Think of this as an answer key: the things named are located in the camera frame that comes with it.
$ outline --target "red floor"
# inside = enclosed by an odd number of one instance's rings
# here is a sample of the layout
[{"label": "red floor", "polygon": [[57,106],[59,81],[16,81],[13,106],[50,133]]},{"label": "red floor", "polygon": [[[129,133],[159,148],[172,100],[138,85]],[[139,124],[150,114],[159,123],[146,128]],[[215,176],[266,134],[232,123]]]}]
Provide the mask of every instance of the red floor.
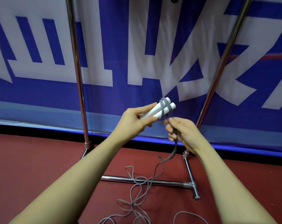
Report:
[{"label": "red floor", "polygon": [[[80,159],[83,143],[0,134],[0,224],[22,211],[36,196]],[[134,165],[136,174],[152,176],[158,155],[151,151],[122,148],[106,171],[108,175],[128,176],[124,166]],[[262,203],[276,221],[282,224],[282,166],[240,161],[225,161],[248,190]],[[220,223],[219,215],[203,167],[196,157],[189,160],[199,187],[201,200],[192,198],[189,189],[152,187],[142,204],[152,223],[173,223],[178,211],[201,215],[209,224]],[[188,181],[180,155],[166,163],[159,179]],[[124,214],[116,205],[121,198],[129,200],[131,184],[100,182],[80,222],[98,223],[112,214]],[[132,223],[134,215],[118,218],[118,223]],[[181,214],[176,223],[203,223],[199,218]]]}]

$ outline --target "jump rope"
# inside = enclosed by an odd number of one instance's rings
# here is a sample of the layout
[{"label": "jump rope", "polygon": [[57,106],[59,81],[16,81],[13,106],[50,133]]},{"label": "jump rope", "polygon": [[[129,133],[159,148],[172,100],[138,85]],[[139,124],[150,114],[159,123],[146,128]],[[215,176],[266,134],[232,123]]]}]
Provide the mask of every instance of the jump rope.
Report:
[{"label": "jump rope", "polygon": [[[156,115],[152,115],[152,113],[150,113],[150,111],[146,114],[144,114],[141,118],[146,118],[147,116],[156,116],[159,118],[159,120],[164,116],[164,114],[166,115],[167,117],[167,120],[168,120],[168,123],[170,124],[170,121],[169,121],[169,116],[168,116],[168,113],[169,112],[172,112],[174,108],[176,108],[175,104],[174,103],[170,103],[170,99],[169,98],[162,98],[160,100],[160,111],[156,114]],[[175,129],[171,124],[170,126],[172,127],[173,131],[175,134],[177,134],[177,129]],[[116,201],[117,205],[119,205],[119,207],[121,208],[121,210],[123,211],[127,211],[128,213],[125,214],[125,215],[110,215],[104,219],[102,219],[98,224],[105,224],[106,221],[110,220],[113,222],[113,224],[116,224],[116,222],[113,220],[113,217],[126,217],[128,215],[130,215],[132,212],[135,214],[136,218],[133,222],[133,224],[135,224],[135,222],[137,220],[139,220],[140,222],[142,223],[145,223],[145,224],[151,224],[151,220],[148,216],[148,214],[142,209],[140,208],[140,205],[144,202],[144,200],[146,199],[146,196],[147,196],[147,193],[152,185],[152,182],[154,180],[155,177],[158,177],[160,176],[164,170],[165,170],[165,162],[172,159],[175,154],[176,154],[176,151],[177,151],[177,138],[174,140],[175,141],[175,147],[173,149],[173,152],[171,153],[170,156],[168,156],[166,159],[163,159],[159,156],[159,159],[161,160],[161,162],[159,162],[155,169],[154,169],[154,175],[153,177],[150,177],[150,178],[146,178],[144,176],[138,176],[138,177],[134,177],[134,166],[126,166],[125,169],[126,171],[128,172],[128,175],[130,176],[130,178],[134,181],[134,185],[133,187],[131,188],[131,191],[130,191],[130,198],[131,198],[131,201],[125,201],[125,200],[122,200],[122,199],[118,199]],[[157,171],[157,168],[159,165],[163,164],[163,169],[161,171],[161,173],[159,173],[158,175],[156,175],[156,171]],[[132,168],[132,174],[130,174],[128,168]],[[137,183],[136,182],[136,179],[142,179],[144,180],[142,183]],[[146,185],[146,191],[141,195],[141,192],[142,192],[142,185]],[[137,194],[137,196],[133,199],[132,197],[132,191],[135,187],[139,186],[140,187],[140,190],[139,190],[139,193]],[[130,209],[125,209],[123,208],[119,202],[122,202],[123,204],[125,205],[130,205]],[[187,213],[187,214],[191,214],[191,215],[195,215],[199,218],[201,218],[206,224],[208,224],[208,222],[202,218],[201,216],[197,215],[197,214],[194,214],[194,213],[191,213],[191,212],[187,212],[187,211],[179,211],[176,213],[176,215],[174,216],[174,219],[173,219],[173,224],[175,224],[175,219],[176,219],[176,216],[180,213]]]}]

